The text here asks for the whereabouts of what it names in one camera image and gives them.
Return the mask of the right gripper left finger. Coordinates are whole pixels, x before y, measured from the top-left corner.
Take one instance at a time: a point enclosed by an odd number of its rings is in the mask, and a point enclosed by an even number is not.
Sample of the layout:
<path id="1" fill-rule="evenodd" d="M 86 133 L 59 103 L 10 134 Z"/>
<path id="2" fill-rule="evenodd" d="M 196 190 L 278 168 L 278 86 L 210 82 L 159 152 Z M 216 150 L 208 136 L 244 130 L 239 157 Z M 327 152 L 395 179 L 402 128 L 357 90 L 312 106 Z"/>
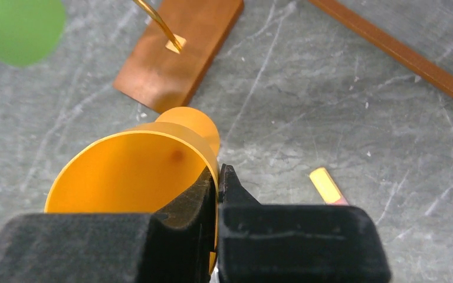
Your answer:
<path id="1" fill-rule="evenodd" d="M 208 282 L 208 169 L 154 213 L 32 213 L 0 231 L 0 282 Z"/>

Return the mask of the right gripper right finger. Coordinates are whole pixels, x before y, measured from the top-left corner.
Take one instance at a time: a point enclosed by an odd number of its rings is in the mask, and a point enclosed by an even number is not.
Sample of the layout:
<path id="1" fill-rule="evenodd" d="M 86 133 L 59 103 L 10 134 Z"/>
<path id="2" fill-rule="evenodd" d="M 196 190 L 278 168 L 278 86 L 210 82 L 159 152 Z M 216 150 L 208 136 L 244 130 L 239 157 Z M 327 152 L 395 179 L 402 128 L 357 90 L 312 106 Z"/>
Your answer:
<path id="1" fill-rule="evenodd" d="M 220 282 L 389 282 L 376 226 L 347 205 L 271 205 L 256 200 L 234 168 L 219 174 Z"/>

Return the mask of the orange plastic wine glass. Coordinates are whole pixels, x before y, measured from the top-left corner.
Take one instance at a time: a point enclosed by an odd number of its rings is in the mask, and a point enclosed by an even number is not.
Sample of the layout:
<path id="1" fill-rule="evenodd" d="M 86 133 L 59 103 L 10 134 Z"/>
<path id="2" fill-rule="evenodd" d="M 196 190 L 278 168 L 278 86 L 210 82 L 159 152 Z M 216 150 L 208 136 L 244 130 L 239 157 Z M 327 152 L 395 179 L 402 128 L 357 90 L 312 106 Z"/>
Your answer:
<path id="1" fill-rule="evenodd" d="M 192 185 L 203 170 L 215 191 L 216 263 L 220 136 L 215 123 L 191 107 L 175 107 L 154 122 L 97 140 L 60 171 L 44 213 L 154 213 Z"/>

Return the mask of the green plastic wine glass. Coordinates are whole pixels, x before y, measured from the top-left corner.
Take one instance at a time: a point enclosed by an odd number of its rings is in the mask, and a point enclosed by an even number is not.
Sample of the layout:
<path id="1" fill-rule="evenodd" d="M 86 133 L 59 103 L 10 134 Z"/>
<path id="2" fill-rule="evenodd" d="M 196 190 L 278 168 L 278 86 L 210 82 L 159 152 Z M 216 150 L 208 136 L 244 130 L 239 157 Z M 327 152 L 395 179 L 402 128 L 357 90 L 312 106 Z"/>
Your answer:
<path id="1" fill-rule="evenodd" d="M 0 1 L 0 61 L 19 67 L 41 61 L 57 46 L 66 20 L 62 1 Z"/>

